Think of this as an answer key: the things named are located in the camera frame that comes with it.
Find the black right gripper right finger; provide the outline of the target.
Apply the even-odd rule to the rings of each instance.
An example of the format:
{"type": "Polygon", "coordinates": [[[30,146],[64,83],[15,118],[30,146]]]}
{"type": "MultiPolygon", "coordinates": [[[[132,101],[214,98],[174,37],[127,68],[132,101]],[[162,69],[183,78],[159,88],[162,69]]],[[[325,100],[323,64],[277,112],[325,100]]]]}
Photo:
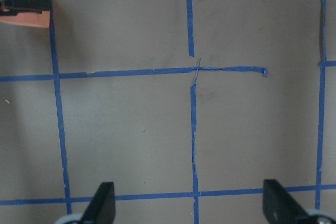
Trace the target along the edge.
{"type": "Polygon", "coordinates": [[[271,224],[315,223],[315,217],[310,216],[276,179],[263,181],[262,208],[271,224]]]}

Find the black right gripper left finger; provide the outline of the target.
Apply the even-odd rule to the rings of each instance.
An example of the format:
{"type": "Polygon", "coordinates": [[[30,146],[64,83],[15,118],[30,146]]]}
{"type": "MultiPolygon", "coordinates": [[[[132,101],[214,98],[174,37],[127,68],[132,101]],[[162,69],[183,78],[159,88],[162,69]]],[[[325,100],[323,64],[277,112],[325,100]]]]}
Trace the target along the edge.
{"type": "Polygon", "coordinates": [[[113,224],[116,216],[114,183],[102,182],[79,223],[113,224]]]}

